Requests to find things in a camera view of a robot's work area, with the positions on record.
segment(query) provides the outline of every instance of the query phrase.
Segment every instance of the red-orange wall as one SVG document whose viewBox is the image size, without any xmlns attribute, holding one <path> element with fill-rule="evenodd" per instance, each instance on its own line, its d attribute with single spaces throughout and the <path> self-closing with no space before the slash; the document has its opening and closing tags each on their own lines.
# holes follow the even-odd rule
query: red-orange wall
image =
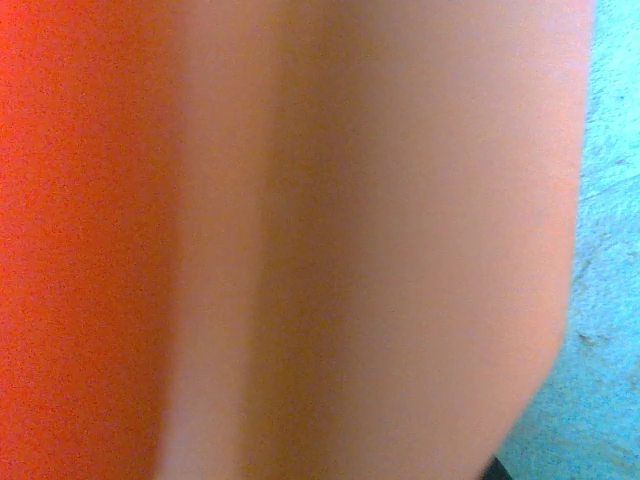
<svg viewBox="0 0 640 480">
<path fill-rule="evenodd" d="M 152 470 L 174 242 L 167 14 L 0 5 L 1 479 Z"/>
</svg>

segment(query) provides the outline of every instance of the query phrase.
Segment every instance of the beige object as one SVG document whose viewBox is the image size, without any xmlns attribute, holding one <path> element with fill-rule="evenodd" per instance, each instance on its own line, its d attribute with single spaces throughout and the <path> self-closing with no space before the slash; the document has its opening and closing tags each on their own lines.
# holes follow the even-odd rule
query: beige object
<svg viewBox="0 0 640 480">
<path fill-rule="evenodd" d="M 188 2 L 167 479 L 468 479 L 562 342 L 592 2 Z"/>
</svg>

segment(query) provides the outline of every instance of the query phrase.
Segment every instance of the tan surface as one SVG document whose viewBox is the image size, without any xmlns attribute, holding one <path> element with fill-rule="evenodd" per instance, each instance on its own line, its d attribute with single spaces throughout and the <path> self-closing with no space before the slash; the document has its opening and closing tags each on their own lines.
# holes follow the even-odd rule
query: tan surface
<svg viewBox="0 0 640 480">
<path fill-rule="evenodd" d="M 562 340 L 591 3 L 285 3 L 190 4 L 163 478 L 471 478 Z"/>
</svg>

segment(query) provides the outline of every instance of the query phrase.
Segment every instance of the orange surface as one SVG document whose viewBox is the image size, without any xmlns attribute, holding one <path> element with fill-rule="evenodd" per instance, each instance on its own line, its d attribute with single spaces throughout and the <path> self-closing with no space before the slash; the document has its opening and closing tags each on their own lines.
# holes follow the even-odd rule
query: orange surface
<svg viewBox="0 0 640 480">
<path fill-rule="evenodd" d="M 174 242 L 157 2 L 0 5 L 0 479 L 149 478 Z"/>
</svg>

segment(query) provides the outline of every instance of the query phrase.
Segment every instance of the blue surface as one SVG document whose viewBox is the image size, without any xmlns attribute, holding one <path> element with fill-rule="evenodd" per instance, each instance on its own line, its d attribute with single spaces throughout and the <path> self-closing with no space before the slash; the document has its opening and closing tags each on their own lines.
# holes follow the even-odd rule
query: blue surface
<svg viewBox="0 0 640 480">
<path fill-rule="evenodd" d="M 515 480 L 640 479 L 640 1 L 599 0 L 566 344 L 499 454 Z"/>
</svg>

